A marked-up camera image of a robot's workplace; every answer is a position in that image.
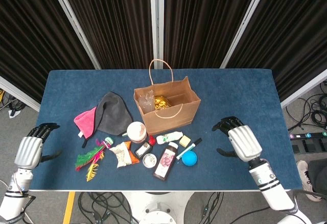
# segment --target brown paper bag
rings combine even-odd
[[[172,74],[172,81],[163,84],[153,84],[151,64],[156,60],[163,62],[169,67]],[[151,86],[134,89],[134,100],[147,128],[148,134],[156,135],[192,123],[201,99],[191,89],[187,76],[181,81],[174,81],[171,67],[167,62],[160,59],[151,61],[149,76],[152,84]],[[144,114],[142,108],[138,104],[138,98],[141,95],[145,95],[150,90],[153,90],[155,96],[162,95],[167,98],[171,107]]]

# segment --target shoe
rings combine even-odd
[[[298,173],[300,174],[303,190],[308,191],[308,192],[314,192],[312,190],[312,184],[311,184],[311,181],[310,181],[310,178],[309,178],[309,172],[308,172],[308,164],[306,163],[306,161],[299,160],[296,163],[296,166],[297,166]],[[314,201],[314,202],[321,201],[321,197],[316,197],[316,196],[313,196],[313,195],[310,195],[310,194],[306,194],[306,196],[311,201]]]

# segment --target colorful feather toy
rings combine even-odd
[[[104,158],[104,149],[110,148],[113,144],[113,140],[110,137],[107,137],[102,143],[99,143],[98,140],[96,140],[96,142],[98,146],[96,146],[92,151],[88,152],[87,154],[77,156],[77,161],[75,164],[76,171],[79,171],[83,166],[92,162],[87,170],[86,181],[92,180],[97,174],[97,168],[99,167],[97,162]]]

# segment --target white bottle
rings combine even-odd
[[[182,132],[175,131],[169,134],[165,134],[162,136],[157,136],[157,143],[164,144],[166,142],[176,141],[179,140],[183,136]]]

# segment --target yellow sponge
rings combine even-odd
[[[181,140],[179,141],[179,144],[181,144],[183,147],[187,147],[191,139],[187,136],[183,136]]]

